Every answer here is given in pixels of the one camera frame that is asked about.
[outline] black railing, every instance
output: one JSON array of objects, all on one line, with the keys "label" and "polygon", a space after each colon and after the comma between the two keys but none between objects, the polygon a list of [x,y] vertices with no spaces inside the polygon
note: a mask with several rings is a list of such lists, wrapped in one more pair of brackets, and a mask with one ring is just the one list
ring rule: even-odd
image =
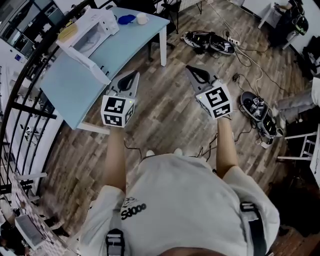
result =
[{"label": "black railing", "polygon": [[[50,29],[48,32],[47,36],[41,41],[39,46],[34,50],[30,58],[28,59],[27,63],[24,65],[22,68],[11,92],[8,97],[8,101],[5,107],[4,112],[1,110],[1,105],[0,105],[0,113],[1,113],[1,129],[0,129],[0,156],[1,156],[1,170],[3,169],[6,177],[3,177],[3,172],[0,172],[0,194],[5,194],[3,191],[8,192],[8,187],[10,187],[11,181],[9,178],[9,173],[10,172],[18,172],[20,175],[25,175],[25,174],[30,174],[32,170],[32,166],[35,160],[35,156],[37,153],[37,149],[39,146],[39,142],[43,136],[43,133],[46,129],[46,126],[49,122],[50,119],[55,119],[56,116],[53,114],[54,112],[54,107],[50,103],[50,101],[45,97],[44,93],[40,89],[37,96],[34,98],[34,102],[32,106],[26,105],[26,102],[31,95],[33,88],[35,84],[37,83],[39,77],[43,73],[43,70],[48,67],[49,61],[53,58],[53,56],[56,54],[57,50],[59,47],[57,46],[52,52],[49,53],[49,48],[52,47],[52,45],[56,42],[58,38],[58,34],[61,31],[62,28],[64,28],[70,20],[76,19],[76,17],[79,17],[79,14],[82,12],[82,10],[86,7],[90,6],[91,8],[96,9],[97,5],[94,2],[94,0],[84,0],[81,2],[79,5],[74,7],[68,14],[64,16],[64,18],[54,27]],[[41,61],[41,58],[43,55],[48,56],[45,61]],[[25,80],[26,77],[30,76],[30,73],[33,72],[34,68],[36,66],[40,66],[31,81],[30,86],[28,87],[27,92],[23,95],[23,101],[22,103],[17,102],[17,98],[19,97],[19,90],[22,86],[23,81]],[[16,115],[16,120],[15,124],[13,126],[12,131],[7,130],[7,125],[8,125],[8,120],[10,118],[10,114],[13,113],[13,111],[18,111]],[[28,116],[26,118],[26,121],[24,122],[24,126],[21,127],[23,129],[21,138],[18,138],[19,141],[19,146],[17,153],[15,154],[15,157],[12,154],[13,151],[13,141],[14,139],[18,137],[17,135],[17,127],[19,124],[21,124],[21,115],[22,112],[27,112]],[[33,126],[32,131],[28,131],[28,137],[25,137],[25,134],[27,133],[27,127],[29,124],[29,121],[31,117],[35,115],[36,121]],[[44,125],[40,131],[40,133],[37,130],[37,126],[39,124],[40,119],[45,119]],[[11,136],[11,141],[8,140],[8,133],[10,132]],[[34,137],[37,136],[36,143],[33,142]],[[27,139],[27,146],[26,149],[24,150],[25,152],[22,152],[22,145],[24,140]],[[33,144],[33,152],[30,151],[31,145]],[[28,170],[25,171],[26,168],[26,162],[29,157],[30,153],[30,163]],[[23,158],[23,164],[22,167],[19,168],[19,159]]]}]

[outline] white cup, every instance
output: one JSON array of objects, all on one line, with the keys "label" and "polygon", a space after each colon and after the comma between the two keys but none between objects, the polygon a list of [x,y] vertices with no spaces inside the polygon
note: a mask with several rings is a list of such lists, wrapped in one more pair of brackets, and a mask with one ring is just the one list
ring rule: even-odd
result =
[{"label": "white cup", "polygon": [[138,22],[138,24],[144,25],[149,21],[149,18],[147,17],[146,13],[140,12],[136,16],[136,21]]}]

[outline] power strip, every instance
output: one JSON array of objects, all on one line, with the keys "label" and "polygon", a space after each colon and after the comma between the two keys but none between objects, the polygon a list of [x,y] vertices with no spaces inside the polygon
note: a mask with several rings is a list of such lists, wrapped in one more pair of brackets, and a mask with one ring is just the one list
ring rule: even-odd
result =
[{"label": "power strip", "polygon": [[240,45],[240,42],[238,40],[235,40],[233,37],[228,37],[228,41],[235,46]]}]

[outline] light gray pants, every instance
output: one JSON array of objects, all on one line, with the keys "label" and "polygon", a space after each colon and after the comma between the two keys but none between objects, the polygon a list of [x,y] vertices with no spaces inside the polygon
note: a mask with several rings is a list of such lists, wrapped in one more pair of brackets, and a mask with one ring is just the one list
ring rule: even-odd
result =
[{"label": "light gray pants", "polygon": [[311,89],[277,102],[277,109],[281,118],[289,122],[292,122],[299,113],[313,109],[315,106],[311,96]]}]

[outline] white box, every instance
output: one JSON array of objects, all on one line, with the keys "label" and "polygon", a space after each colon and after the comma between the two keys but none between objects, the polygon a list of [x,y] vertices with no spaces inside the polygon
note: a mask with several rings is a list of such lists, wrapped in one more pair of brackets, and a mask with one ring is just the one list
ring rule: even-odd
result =
[{"label": "white box", "polygon": [[89,59],[89,56],[110,35],[119,31],[114,13],[106,9],[88,9],[75,24],[77,33],[65,42],[57,40],[57,45],[71,58],[89,69],[98,81],[108,85],[111,81],[97,64]]},{"label": "white box", "polygon": [[221,118],[233,111],[232,98],[225,84],[215,80],[213,88],[195,96],[196,101],[213,119]]},{"label": "white box", "polygon": [[119,31],[114,13],[106,9],[90,8],[75,24],[75,35],[65,42],[56,41],[68,55],[68,49],[74,48],[85,57],[89,57],[110,35]]},{"label": "white box", "polygon": [[15,226],[32,250],[37,250],[45,243],[45,239],[28,215],[15,218]]},{"label": "white box", "polygon": [[135,112],[135,102],[134,98],[104,95],[101,106],[103,124],[125,127]]}]

